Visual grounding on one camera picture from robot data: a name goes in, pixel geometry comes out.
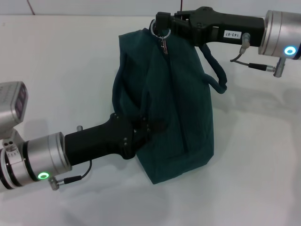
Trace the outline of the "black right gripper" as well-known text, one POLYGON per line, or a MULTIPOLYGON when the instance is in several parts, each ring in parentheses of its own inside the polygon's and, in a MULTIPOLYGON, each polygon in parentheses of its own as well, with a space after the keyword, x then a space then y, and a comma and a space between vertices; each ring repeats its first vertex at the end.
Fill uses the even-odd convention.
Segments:
POLYGON ((242 44, 242 35, 250 34, 250 46, 261 44, 265 31, 264 19, 252 16, 224 14, 210 7, 178 11, 173 15, 158 12, 155 17, 157 30, 171 29, 171 33, 195 46, 210 42, 242 44))

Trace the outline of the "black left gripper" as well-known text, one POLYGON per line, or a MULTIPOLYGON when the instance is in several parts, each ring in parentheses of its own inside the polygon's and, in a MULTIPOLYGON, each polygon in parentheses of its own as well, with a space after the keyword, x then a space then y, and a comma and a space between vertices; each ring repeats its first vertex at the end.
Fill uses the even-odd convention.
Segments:
POLYGON ((149 120, 142 116, 130 121, 113 113, 102 125, 66 135, 65 152, 72 166, 110 154, 128 160, 151 140, 151 133, 166 129, 163 120, 149 120))

